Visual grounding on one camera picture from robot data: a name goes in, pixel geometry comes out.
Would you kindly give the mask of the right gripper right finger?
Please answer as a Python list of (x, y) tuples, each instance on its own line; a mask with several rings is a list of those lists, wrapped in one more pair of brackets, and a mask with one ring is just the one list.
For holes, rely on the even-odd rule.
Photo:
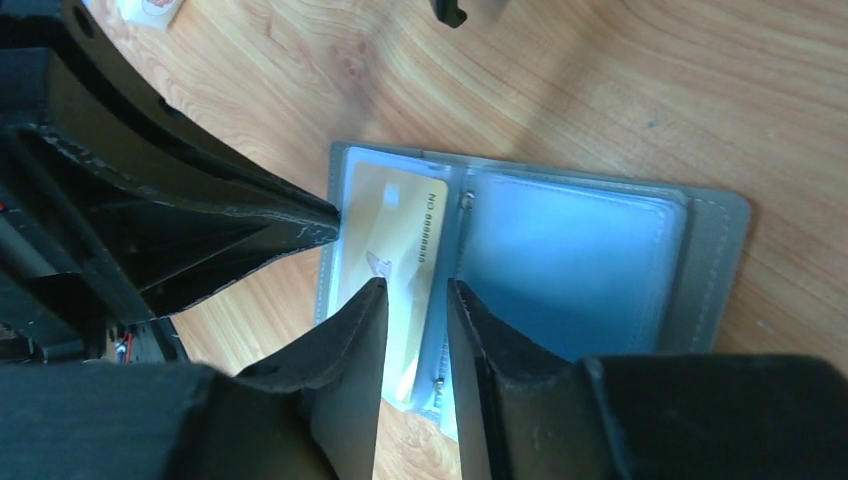
[(806, 355), (568, 362), (448, 284), (466, 479), (843, 479), (847, 380)]

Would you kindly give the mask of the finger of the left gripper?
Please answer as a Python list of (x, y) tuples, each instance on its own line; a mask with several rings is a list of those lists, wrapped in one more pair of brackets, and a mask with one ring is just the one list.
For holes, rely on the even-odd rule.
[(80, 1), (1, 5), (1, 137), (31, 132), (155, 316), (334, 241), (328, 202), (170, 106)]

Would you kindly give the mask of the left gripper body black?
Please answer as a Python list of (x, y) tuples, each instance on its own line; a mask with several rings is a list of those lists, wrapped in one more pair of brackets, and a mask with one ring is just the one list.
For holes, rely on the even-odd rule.
[(1, 137), (1, 360), (187, 361), (49, 168), (61, 156), (31, 132)]

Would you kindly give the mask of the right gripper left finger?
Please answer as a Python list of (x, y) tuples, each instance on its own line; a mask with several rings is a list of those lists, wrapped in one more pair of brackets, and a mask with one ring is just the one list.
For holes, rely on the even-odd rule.
[(5, 479), (368, 479), (388, 292), (229, 376), (189, 363), (1, 370)]

